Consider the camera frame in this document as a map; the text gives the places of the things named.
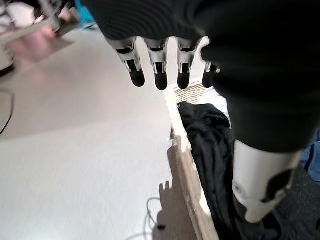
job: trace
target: black fingertip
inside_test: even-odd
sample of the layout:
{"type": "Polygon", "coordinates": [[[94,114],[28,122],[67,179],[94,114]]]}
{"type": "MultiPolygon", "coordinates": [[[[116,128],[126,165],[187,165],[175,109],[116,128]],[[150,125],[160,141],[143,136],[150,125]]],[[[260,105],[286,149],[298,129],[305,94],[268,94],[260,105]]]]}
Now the black fingertip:
{"type": "Polygon", "coordinates": [[[214,72],[206,72],[204,71],[203,73],[203,77],[202,77],[202,85],[205,87],[205,88],[211,88],[213,86],[213,77],[214,77],[214,72]]]}
{"type": "Polygon", "coordinates": [[[178,73],[178,86],[181,89],[186,89],[189,86],[190,74],[189,73],[178,73]]]}
{"type": "Polygon", "coordinates": [[[136,87],[142,87],[145,84],[145,75],[144,71],[141,69],[140,71],[132,71],[130,72],[130,77],[132,80],[132,83],[136,87]]]}
{"type": "Polygon", "coordinates": [[[160,91],[163,91],[167,88],[168,86],[167,73],[160,72],[158,74],[154,74],[154,79],[155,79],[155,85],[160,91]]]}

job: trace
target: black cable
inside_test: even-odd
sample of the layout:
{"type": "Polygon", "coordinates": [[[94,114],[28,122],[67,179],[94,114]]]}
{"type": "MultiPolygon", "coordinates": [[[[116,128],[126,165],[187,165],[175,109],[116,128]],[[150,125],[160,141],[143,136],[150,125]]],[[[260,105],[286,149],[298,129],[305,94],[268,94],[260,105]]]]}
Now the black cable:
{"type": "Polygon", "coordinates": [[[8,89],[8,88],[0,88],[0,93],[4,93],[4,94],[7,94],[10,96],[11,98],[11,108],[10,108],[10,116],[8,118],[8,120],[6,121],[4,127],[2,128],[2,130],[0,131],[0,136],[2,135],[2,133],[6,130],[11,118],[12,118],[12,115],[14,114],[14,108],[15,108],[15,93],[11,90],[11,89],[8,89]]]}

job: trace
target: robotic finger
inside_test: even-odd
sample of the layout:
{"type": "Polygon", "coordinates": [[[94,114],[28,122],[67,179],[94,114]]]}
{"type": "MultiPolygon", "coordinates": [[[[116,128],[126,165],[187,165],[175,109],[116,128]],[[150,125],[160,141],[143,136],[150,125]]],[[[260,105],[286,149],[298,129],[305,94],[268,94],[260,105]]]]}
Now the robotic finger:
{"type": "Polygon", "coordinates": [[[190,81],[190,72],[200,39],[197,41],[177,38],[178,43],[178,86],[186,89],[190,81]]]}
{"type": "Polygon", "coordinates": [[[163,91],[168,86],[167,78],[167,43],[168,38],[162,40],[152,40],[145,38],[148,48],[150,62],[154,71],[155,85],[163,91]]]}
{"type": "Polygon", "coordinates": [[[214,85],[213,79],[219,72],[220,72],[220,69],[216,67],[216,65],[214,65],[210,61],[207,61],[205,63],[205,69],[204,69],[203,78],[202,78],[202,85],[207,89],[211,88],[214,85]]]}
{"type": "Polygon", "coordinates": [[[107,42],[117,52],[121,61],[129,71],[132,83],[136,87],[142,87],[145,84],[145,76],[140,64],[139,53],[136,48],[137,37],[129,37],[123,40],[111,40],[106,38],[107,42]]]}

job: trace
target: black fabric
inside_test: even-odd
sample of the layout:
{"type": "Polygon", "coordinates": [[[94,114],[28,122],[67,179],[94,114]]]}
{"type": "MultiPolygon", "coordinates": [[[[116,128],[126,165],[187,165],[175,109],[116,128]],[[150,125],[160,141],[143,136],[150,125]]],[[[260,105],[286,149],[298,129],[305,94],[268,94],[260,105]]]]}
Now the black fabric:
{"type": "Polygon", "coordinates": [[[320,188],[300,166],[288,197],[261,223],[237,215],[232,201],[233,139],[228,118],[211,104],[179,104],[220,240],[320,239],[320,188]]]}

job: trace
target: blue fabric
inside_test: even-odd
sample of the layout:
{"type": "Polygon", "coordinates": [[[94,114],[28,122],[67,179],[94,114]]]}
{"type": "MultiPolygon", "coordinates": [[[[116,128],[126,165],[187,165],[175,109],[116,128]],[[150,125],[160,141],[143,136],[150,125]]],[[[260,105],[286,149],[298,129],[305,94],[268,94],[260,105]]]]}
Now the blue fabric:
{"type": "Polygon", "coordinates": [[[301,163],[313,180],[320,185],[320,130],[317,129],[310,144],[304,149],[301,163]]]}

